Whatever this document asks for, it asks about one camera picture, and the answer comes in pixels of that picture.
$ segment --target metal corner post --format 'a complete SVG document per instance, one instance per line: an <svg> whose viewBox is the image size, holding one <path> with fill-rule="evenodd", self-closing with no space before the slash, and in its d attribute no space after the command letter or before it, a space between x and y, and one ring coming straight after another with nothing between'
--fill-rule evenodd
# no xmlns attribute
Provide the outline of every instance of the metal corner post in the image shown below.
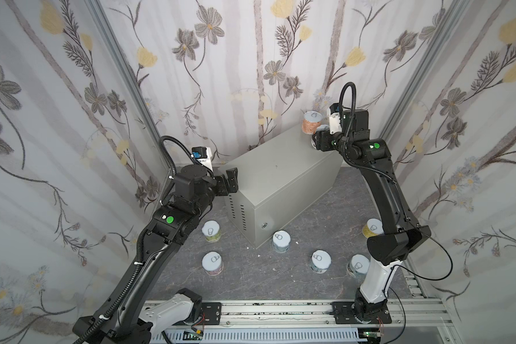
<svg viewBox="0 0 516 344"><path fill-rule="evenodd" d="M158 133L157 127L153 122L152 116L149 113L147 106L145 106L145 100L140 92L140 88L138 87L138 83L134 77L134 73L132 72L130 64L126 60L123 51L120 48L117 38L113 32L113 28L111 28L109 20L107 20L107 16L103 11L102 5L100 4L99 0L84 0L84 2L86 3L90 15L92 16L94 23L96 23L103 40L105 41L105 46L111 54L117 70L120 73L120 76L123 78L126 86L128 87L132 98L136 101L136 107L142 116L142 120L145 123L147 131L151 135L153 141L158 142L160 134ZM160 156L165 163L165 166L167 166L168 164L165 161L165 158L162 156L162 154Z"/></svg>
<svg viewBox="0 0 516 344"><path fill-rule="evenodd" d="M453 0L449 6L445 18L433 36L432 43L428 45L427 51L424 53L422 59L420 59L419 65L413 72L409 83L405 87L405 91L394 106L394 110L392 111L392 114L390 114L388 121L386 121L384 127L380 131L380 138L386 141L390 138L399 120L403 117L407 106L411 100L413 100L419 86L427 77L435 59L443 48L443 45L451 36L469 3L470 0Z"/></svg>

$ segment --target can lid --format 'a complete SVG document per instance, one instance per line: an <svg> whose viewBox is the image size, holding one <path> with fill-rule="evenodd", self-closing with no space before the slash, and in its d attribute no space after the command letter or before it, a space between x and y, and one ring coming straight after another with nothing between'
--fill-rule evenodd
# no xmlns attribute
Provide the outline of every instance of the can lid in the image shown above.
<svg viewBox="0 0 516 344"><path fill-rule="evenodd" d="M310 122L320 122L323 119L323 115L317 111L308 111L304 114L304 119Z"/></svg>
<svg viewBox="0 0 516 344"><path fill-rule="evenodd" d="M384 230L382 229L382 222L376 218L368 219L367 227L375 234L384 234Z"/></svg>
<svg viewBox="0 0 516 344"><path fill-rule="evenodd" d="M207 221L202 225L202 233L207 237L214 236L218 234L219 231L220 225L214 220Z"/></svg>
<svg viewBox="0 0 516 344"><path fill-rule="evenodd" d="M279 247L286 247L290 244L290 234L279 230L273 234L273 243Z"/></svg>
<svg viewBox="0 0 516 344"><path fill-rule="evenodd" d="M331 265L331 256L323 250L317 250L311 255L311 261L319 269L327 269Z"/></svg>
<svg viewBox="0 0 516 344"><path fill-rule="evenodd" d="M351 258L350 264L354 271L359 273L367 273L369 271L369 259L363 254L356 254Z"/></svg>
<svg viewBox="0 0 516 344"><path fill-rule="evenodd" d="M208 252L202 258L202 267L206 271L217 270L222 265L222 256L218 252Z"/></svg>

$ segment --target vent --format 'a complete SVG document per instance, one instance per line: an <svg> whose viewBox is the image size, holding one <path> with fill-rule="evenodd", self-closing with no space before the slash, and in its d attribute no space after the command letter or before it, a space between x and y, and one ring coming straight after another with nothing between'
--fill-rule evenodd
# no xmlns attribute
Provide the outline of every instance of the vent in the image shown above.
<svg viewBox="0 0 516 344"><path fill-rule="evenodd" d="M235 219L235 207L233 206L233 198L229 196L229 206L231 207L231 216Z"/></svg>
<svg viewBox="0 0 516 344"><path fill-rule="evenodd" d="M173 344L181 343L347 343L366 342L360 339L356 327L344 329L205 329L200 341L184 340L185 330L165 330ZM152 344L166 343L162 335Z"/></svg>
<svg viewBox="0 0 516 344"><path fill-rule="evenodd" d="M241 206L241 219L243 221L243 230L247 230L247 219L245 218L245 207L240 204Z"/></svg>

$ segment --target floral wallpaper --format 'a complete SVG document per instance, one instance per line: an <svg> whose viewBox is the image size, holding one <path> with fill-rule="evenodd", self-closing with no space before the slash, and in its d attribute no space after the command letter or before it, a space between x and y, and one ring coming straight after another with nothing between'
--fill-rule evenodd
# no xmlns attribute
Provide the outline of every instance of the floral wallpaper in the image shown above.
<svg viewBox="0 0 516 344"><path fill-rule="evenodd" d="M414 214L454 260L428 294L466 343L516 343L516 0L469 4L388 143ZM411 260L423 276L449 269L430 241Z"/></svg>
<svg viewBox="0 0 516 344"><path fill-rule="evenodd" d="M0 343L72 342L156 203L166 170L112 65L82 2L0 1Z"/></svg>
<svg viewBox="0 0 516 344"><path fill-rule="evenodd" d="M379 134L451 4L101 3L159 132L210 146L215 165L300 123L306 111L327 114L349 80Z"/></svg>

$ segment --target yellow can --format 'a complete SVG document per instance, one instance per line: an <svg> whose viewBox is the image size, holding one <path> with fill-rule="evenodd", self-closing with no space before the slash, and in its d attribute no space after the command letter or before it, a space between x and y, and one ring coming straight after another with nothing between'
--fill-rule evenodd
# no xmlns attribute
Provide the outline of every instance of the yellow can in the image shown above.
<svg viewBox="0 0 516 344"><path fill-rule="evenodd" d="M370 238L377 236L379 234L384 234L384 230L382 230L382 222L376 218L370 218L367 220L367 223L363 226L362 232L365 238Z"/></svg>

